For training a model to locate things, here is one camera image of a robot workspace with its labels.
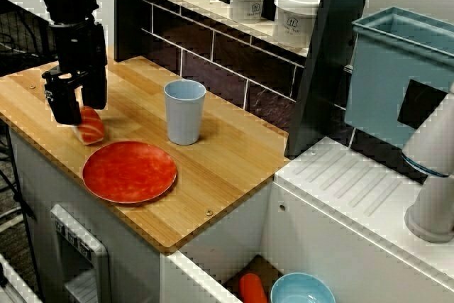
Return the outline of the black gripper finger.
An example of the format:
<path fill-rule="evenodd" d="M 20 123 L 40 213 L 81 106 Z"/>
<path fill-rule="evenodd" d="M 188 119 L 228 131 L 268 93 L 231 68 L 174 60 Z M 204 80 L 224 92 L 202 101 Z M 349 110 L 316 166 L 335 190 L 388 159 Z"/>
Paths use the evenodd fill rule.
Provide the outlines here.
<path fill-rule="evenodd" d="M 47 79 L 44 88 L 45 98 L 58 123 L 79 125 L 82 122 L 73 86 L 64 79 Z"/>
<path fill-rule="evenodd" d="M 82 99 L 85 106 L 102 110 L 107 103 L 107 78 L 105 67 L 87 72 L 82 85 Z"/>

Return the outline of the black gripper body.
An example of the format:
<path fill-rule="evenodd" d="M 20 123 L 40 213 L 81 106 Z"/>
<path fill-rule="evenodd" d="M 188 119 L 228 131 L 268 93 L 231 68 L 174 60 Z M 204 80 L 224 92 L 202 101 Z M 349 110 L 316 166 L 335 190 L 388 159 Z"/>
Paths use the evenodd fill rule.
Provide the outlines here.
<path fill-rule="evenodd" d="M 106 44 L 100 23 L 52 24 L 58 65 L 42 74 L 48 82 L 106 84 Z"/>

